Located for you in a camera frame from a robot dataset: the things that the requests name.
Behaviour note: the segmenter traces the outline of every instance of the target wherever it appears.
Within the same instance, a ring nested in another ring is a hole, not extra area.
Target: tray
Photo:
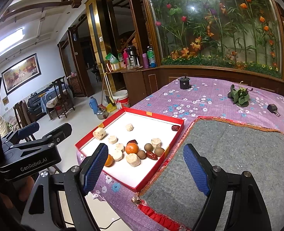
[[[125,126],[131,123],[134,127],[132,131],[127,131]],[[151,177],[156,173],[163,160],[174,145],[183,129],[184,120],[159,115],[152,112],[122,108],[75,144],[76,148],[84,155],[91,156],[100,143],[105,143],[109,148],[109,153],[115,150],[117,143],[123,143],[135,139],[138,142],[140,150],[144,150],[144,145],[150,143],[152,138],[160,138],[161,147],[165,149],[164,156],[158,157],[158,160],[149,158],[141,160],[141,164],[132,167],[126,161],[127,153],[123,152],[123,159],[110,167],[104,167],[103,171],[118,180],[133,192],[139,192]],[[172,131],[172,125],[179,125],[178,131]],[[106,136],[97,140],[93,137],[93,131],[98,127],[106,130]],[[108,137],[115,135],[118,138],[117,143],[109,144]]]

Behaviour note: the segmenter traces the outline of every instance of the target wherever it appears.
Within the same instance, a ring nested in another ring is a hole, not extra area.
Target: ceiling
[[[13,11],[24,6],[42,3],[57,2],[61,0],[14,0],[8,7]],[[55,43],[62,38],[67,28],[83,13],[85,13],[86,0],[82,0],[79,8],[71,8],[71,5],[61,7],[47,7],[42,11],[35,8],[17,13],[4,22],[0,22],[0,40],[23,28],[24,38],[0,53],[0,66],[4,65],[13,55],[25,51],[29,46],[43,41],[54,40]]]

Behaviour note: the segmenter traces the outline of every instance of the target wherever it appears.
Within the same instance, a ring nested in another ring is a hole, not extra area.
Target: flower wall display
[[[237,68],[281,78],[270,0],[150,0],[163,65]]]

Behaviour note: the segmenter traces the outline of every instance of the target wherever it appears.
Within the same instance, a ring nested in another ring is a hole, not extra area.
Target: black sofa
[[[43,117],[46,114],[42,112],[40,98],[38,96],[47,92],[52,87],[53,85],[50,84],[47,88],[38,92],[35,96],[29,98],[27,102],[27,107],[28,107],[27,113],[32,122],[36,122],[39,118]]]

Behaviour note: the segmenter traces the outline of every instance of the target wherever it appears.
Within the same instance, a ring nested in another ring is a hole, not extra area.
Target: black cable
[[[118,220],[120,220],[120,218],[118,218],[118,219],[116,219],[116,220],[114,220],[114,221],[112,221],[111,223],[110,223],[110,225],[109,226],[107,226],[106,228],[100,228],[100,229],[108,229],[114,222],[116,222],[116,221],[118,221]],[[72,225],[72,226],[74,226],[74,224],[73,223],[70,223],[70,222],[67,222],[67,221],[65,221],[65,223],[67,223],[67,224],[69,224],[69,225]]]

